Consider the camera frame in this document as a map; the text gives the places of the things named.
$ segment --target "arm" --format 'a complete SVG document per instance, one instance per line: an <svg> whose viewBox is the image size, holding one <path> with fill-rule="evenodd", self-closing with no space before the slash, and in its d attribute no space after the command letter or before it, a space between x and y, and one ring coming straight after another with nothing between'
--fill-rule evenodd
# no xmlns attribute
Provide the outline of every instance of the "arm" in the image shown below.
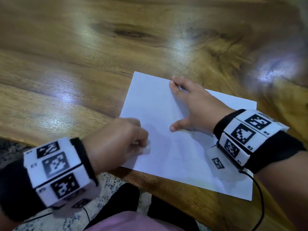
<svg viewBox="0 0 308 231"><path fill-rule="evenodd" d="M148 132L140 126L140 121L137 119L118 118L82 139L96 175L115 169L129 158L142 154L141 147L147 144ZM11 231L21 224L22 221L16 222L7 217L0 206L1 231Z"/></svg>
<svg viewBox="0 0 308 231"><path fill-rule="evenodd" d="M177 85L189 93L181 91ZM197 128L213 133L217 123L235 110L213 97L200 85L183 77L173 77L170 81L172 93L189 110L189 116L170 126L170 131ZM299 230L308 226L308 154L300 151L289 159L274 162L257 174L287 217Z"/></svg>

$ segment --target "sheet of paper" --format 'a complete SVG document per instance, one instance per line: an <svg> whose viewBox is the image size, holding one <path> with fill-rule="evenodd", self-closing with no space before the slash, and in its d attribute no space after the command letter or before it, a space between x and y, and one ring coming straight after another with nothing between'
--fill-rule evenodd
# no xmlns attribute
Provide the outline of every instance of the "sheet of paper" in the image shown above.
<svg viewBox="0 0 308 231"><path fill-rule="evenodd" d="M256 109L255 101L208 90L233 109ZM252 180L239 174L225 160L229 175L218 170L208 150L217 139L210 133L178 131L169 127L188 115L185 106L169 89L169 80L135 72L120 117L138 118L149 132L151 152L129 160L123 167L217 191L238 198L252 199Z"/></svg>

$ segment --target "black cable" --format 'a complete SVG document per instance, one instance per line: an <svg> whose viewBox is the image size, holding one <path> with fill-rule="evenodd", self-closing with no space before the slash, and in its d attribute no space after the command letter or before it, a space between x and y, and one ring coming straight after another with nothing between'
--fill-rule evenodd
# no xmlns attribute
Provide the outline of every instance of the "black cable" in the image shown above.
<svg viewBox="0 0 308 231"><path fill-rule="evenodd" d="M89 217L87 210L84 207L82 207L82 208L86 211L86 214L87 214L87 217L88 217L88 220L89 220L89 223L90 223L90 217Z"/></svg>
<svg viewBox="0 0 308 231"><path fill-rule="evenodd" d="M25 223L29 223L29 222L31 222L31 221L35 221L35 220L37 220L37 219L39 219L39 218L48 216L48 215L50 215L50 214L52 214L52 212L51 212L51 213L44 214L44 215L42 215L42 216L40 216L40 217L33 218L33 219L31 219L31 220L24 221L23 223L24 223L24 224L25 224Z"/></svg>
<svg viewBox="0 0 308 231"><path fill-rule="evenodd" d="M246 173L246 172L244 172L244 171L239 171L240 173L242 173L242 174L246 174L248 177L250 177L251 179L252 179L252 181L256 184L256 186L257 186L257 188L258 188L258 190L259 190L259 192L260 192L260 197L261 197L261 209L262 209L262 214L261 214L261 217L260 217L260 220L258 221L258 223L254 226L254 228L251 230L251 231L255 231L258 227L259 227L259 225L261 224L261 222L262 222L262 220L263 220L263 218L264 218L264 198L263 198L263 193L262 193L262 190L261 190L261 188L260 188L260 186L259 186L259 184L257 183L257 181L252 177L252 176L250 176L248 173Z"/></svg>

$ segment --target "polished wooden surface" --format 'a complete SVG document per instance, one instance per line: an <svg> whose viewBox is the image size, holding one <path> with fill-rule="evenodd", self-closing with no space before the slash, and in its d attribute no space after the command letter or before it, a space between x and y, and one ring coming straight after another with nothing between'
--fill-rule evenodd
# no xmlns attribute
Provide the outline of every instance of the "polished wooden surface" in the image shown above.
<svg viewBox="0 0 308 231"><path fill-rule="evenodd" d="M118 117L134 71L258 102L308 145L306 0L0 0L0 137L39 145ZM113 172L213 230L250 230L252 202ZM265 193L259 230L293 230Z"/></svg>

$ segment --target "hand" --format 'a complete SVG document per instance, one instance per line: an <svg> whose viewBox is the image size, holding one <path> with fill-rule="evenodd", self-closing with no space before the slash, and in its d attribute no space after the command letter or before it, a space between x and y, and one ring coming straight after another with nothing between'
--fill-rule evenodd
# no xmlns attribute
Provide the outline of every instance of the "hand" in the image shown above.
<svg viewBox="0 0 308 231"><path fill-rule="evenodd" d="M117 118L82 139L96 175L115 169L142 154L149 133L134 118Z"/></svg>
<svg viewBox="0 0 308 231"><path fill-rule="evenodd" d="M189 93L181 91L177 85L180 85ZM173 76L169 87L171 92L183 102L189 111L188 117L178 120L170 126L171 132L196 128L213 133L216 124L235 111L212 96L201 85L187 78Z"/></svg>

